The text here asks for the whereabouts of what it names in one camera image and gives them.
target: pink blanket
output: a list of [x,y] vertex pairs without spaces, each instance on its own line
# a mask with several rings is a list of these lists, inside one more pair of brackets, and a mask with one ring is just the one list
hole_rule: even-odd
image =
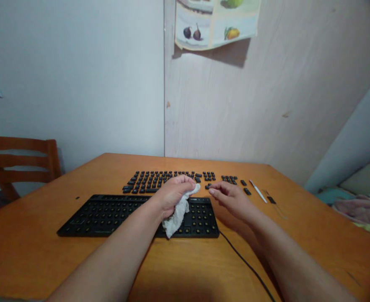
[[370,198],[358,195],[357,199],[336,201],[333,209],[353,222],[370,224]]

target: forearm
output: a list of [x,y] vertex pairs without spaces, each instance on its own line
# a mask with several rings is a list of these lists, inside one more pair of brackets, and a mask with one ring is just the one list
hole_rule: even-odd
[[324,271],[287,233],[260,211],[247,220],[286,301],[352,301],[353,296]]
[[48,301],[126,301],[161,220],[160,209],[150,199],[80,264]]

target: green fruit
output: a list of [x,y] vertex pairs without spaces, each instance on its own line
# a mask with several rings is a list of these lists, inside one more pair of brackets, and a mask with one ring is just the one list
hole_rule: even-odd
[[243,0],[227,0],[227,5],[230,8],[237,8],[243,3]]

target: wall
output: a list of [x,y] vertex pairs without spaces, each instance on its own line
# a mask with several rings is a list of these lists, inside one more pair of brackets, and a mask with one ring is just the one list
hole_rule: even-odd
[[370,90],[331,144],[305,189],[316,193],[325,185],[337,185],[369,162]]
[[66,171],[164,156],[163,39],[157,0],[0,0],[0,135],[55,138]]
[[173,47],[165,0],[165,154],[266,163],[303,185],[370,87],[370,1],[262,1],[259,35]]

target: white tissue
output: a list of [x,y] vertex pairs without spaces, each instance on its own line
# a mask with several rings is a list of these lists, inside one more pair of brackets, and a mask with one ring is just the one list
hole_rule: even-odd
[[200,184],[196,184],[193,191],[188,191],[183,194],[181,200],[175,206],[173,214],[163,220],[163,227],[167,234],[168,239],[179,229],[182,220],[184,219],[185,213],[189,212],[188,198],[190,195],[197,193],[200,190]]

